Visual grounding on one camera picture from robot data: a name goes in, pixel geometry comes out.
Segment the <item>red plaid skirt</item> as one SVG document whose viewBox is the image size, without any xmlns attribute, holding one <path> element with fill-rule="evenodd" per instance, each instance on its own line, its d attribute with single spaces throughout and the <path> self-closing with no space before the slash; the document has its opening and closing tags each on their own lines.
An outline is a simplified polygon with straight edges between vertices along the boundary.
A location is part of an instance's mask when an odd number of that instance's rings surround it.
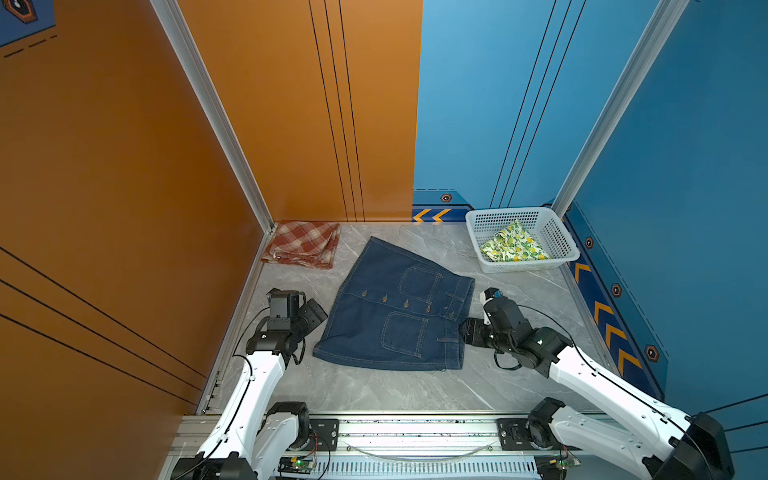
<svg viewBox="0 0 768 480">
<path fill-rule="evenodd" d="M 260 260 L 311 269 L 333 268 L 341 225 L 336 222 L 287 221 L 279 223 L 275 236 Z"/>
</svg>

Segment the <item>dark blue denim skirt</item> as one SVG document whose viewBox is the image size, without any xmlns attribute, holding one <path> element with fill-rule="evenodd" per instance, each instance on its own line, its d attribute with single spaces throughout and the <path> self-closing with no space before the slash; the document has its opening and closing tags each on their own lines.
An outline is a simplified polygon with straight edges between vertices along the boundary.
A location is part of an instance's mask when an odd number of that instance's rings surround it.
<svg viewBox="0 0 768 480">
<path fill-rule="evenodd" d="M 321 360 L 390 371 L 463 368 L 475 280 L 372 237 L 339 288 Z"/>
</svg>

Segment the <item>white plastic laundry basket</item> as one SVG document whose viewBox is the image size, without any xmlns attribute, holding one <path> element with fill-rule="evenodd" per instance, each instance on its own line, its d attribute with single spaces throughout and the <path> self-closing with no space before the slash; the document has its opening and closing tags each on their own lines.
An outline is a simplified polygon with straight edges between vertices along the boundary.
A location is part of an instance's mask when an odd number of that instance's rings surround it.
<svg viewBox="0 0 768 480">
<path fill-rule="evenodd" d="M 515 220 L 519 220 L 541 244 L 550 260 L 496 263 L 481 253 L 481 245 Z M 485 273 L 556 269 L 579 258 L 576 244 L 563 221 L 546 207 L 474 210 L 465 215 L 465 223 L 480 268 Z"/>
</svg>

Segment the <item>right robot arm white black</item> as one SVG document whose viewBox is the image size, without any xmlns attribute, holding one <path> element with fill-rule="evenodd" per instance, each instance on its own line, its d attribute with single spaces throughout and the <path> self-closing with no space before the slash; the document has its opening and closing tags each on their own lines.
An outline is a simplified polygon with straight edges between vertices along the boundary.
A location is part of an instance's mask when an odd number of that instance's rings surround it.
<svg viewBox="0 0 768 480">
<path fill-rule="evenodd" d="M 569 388 L 612 420 L 592 419 L 546 397 L 528 414 L 521 435 L 531 447 L 574 447 L 638 479 L 734 478 L 725 429 L 713 417 L 688 415 L 641 391 L 590 358 L 563 326 L 532 326 L 523 306 L 499 290 L 489 288 L 482 298 L 482 318 L 460 328 L 465 343 L 512 356 L 517 369 Z"/>
</svg>

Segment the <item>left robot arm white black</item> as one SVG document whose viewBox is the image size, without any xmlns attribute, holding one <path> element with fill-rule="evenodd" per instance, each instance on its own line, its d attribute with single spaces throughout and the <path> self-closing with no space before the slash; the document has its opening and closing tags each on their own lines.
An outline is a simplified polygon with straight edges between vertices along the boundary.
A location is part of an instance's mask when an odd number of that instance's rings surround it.
<svg viewBox="0 0 768 480">
<path fill-rule="evenodd" d="M 274 288 L 267 300 L 245 352 L 233 354 L 243 366 L 217 424 L 194 456 L 177 461 L 172 479 L 268 479 L 286 452 L 316 440 L 304 402 L 270 399 L 289 365 L 303 361 L 306 337 L 327 314 L 297 290 Z"/>
</svg>

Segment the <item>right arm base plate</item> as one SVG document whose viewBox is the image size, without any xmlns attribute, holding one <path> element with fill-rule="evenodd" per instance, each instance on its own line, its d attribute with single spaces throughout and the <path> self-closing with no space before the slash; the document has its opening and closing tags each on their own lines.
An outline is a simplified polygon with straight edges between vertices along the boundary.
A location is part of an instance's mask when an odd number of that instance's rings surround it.
<svg viewBox="0 0 768 480">
<path fill-rule="evenodd" d="M 503 451 L 523 451 L 533 454 L 555 454 L 565 448 L 552 429 L 543 422 L 531 423 L 527 418 L 506 417 L 495 421 Z"/>
</svg>

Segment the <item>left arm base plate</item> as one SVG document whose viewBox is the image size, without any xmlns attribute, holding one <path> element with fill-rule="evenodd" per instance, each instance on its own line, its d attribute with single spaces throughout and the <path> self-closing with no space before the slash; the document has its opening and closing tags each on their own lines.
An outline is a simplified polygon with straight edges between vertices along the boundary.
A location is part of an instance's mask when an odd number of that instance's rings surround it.
<svg viewBox="0 0 768 480">
<path fill-rule="evenodd" d="M 309 451 L 315 446 L 333 452 L 337 449 L 338 434 L 337 418 L 278 412 L 266 417 L 256 437 L 254 454 Z"/>
</svg>

